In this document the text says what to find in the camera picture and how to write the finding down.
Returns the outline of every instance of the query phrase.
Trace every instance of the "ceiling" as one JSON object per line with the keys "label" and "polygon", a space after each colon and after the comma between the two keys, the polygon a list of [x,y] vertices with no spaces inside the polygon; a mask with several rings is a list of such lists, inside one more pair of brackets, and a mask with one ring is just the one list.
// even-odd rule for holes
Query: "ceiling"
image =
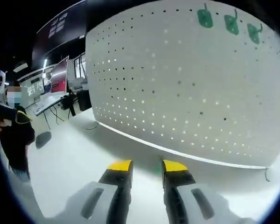
{"label": "ceiling", "polygon": [[[116,0],[88,0],[88,2],[111,2],[117,4]],[[264,21],[267,25],[274,28],[275,23],[280,25],[280,5],[273,4],[272,0],[219,0],[229,5],[238,7],[255,17]],[[27,74],[29,69],[25,69],[25,73],[15,74],[12,70],[19,62],[25,61],[31,66],[32,48],[35,41],[36,32],[50,19],[67,7],[79,2],[79,0],[41,0],[41,1],[11,1],[4,6],[4,16],[2,18],[2,46],[0,50],[0,69],[8,71],[7,78],[19,78]],[[137,0],[120,0],[120,2],[135,4]],[[60,57],[60,52],[55,51],[55,55]]]}

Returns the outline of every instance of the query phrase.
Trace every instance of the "floor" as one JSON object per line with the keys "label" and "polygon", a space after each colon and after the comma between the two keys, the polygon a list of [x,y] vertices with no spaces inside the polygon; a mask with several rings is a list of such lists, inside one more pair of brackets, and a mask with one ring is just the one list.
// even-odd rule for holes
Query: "floor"
{"label": "floor", "polygon": [[[43,132],[49,131],[50,130],[49,126],[50,126],[51,130],[53,130],[54,128],[56,128],[58,126],[58,124],[61,124],[63,122],[62,120],[57,119],[58,124],[56,123],[56,116],[53,114],[53,113],[56,113],[56,111],[55,111],[54,107],[51,107],[51,110],[53,113],[50,110],[47,110],[45,112],[47,120],[48,120],[48,124],[49,124],[49,126],[48,126],[46,119],[44,117],[44,114],[41,114],[38,117],[33,114],[33,112],[32,112],[33,107],[34,107],[34,105],[28,107],[26,109],[26,112],[27,112],[27,115],[32,119],[31,124],[35,130],[35,136],[37,136]],[[60,117],[63,120],[68,120],[69,109],[63,110],[61,108],[61,106],[59,106],[59,105],[55,105],[55,108],[57,110],[58,117]],[[74,109],[75,109],[76,114],[79,114],[81,112],[77,101],[75,101],[75,103],[74,103]]]}

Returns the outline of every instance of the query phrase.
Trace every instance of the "pegboard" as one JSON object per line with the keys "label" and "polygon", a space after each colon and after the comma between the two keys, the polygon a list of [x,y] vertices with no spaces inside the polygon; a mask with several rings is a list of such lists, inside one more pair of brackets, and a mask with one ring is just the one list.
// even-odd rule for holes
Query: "pegboard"
{"label": "pegboard", "polygon": [[97,121],[210,162],[270,166],[280,151],[280,37],[206,1],[156,1],[86,36]]}

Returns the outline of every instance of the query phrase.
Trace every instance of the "black clothing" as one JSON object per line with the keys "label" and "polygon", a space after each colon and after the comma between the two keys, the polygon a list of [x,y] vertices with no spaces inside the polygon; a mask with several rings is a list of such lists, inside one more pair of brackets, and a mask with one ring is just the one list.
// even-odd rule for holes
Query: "black clothing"
{"label": "black clothing", "polygon": [[[17,106],[16,109],[26,114],[22,106]],[[17,124],[13,121],[11,126],[1,127],[1,129],[0,142],[9,165],[17,170],[28,171],[25,146],[35,140],[31,123]]]}

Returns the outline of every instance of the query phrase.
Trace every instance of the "monitor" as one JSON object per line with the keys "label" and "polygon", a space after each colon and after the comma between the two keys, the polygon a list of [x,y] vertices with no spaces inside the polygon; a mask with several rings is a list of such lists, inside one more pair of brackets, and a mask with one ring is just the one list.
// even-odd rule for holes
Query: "monitor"
{"label": "monitor", "polygon": [[61,62],[59,62],[51,71],[51,79],[49,83],[51,85],[51,93],[63,93],[66,92],[66,74],[67,64],[69,57],[67,56]]}

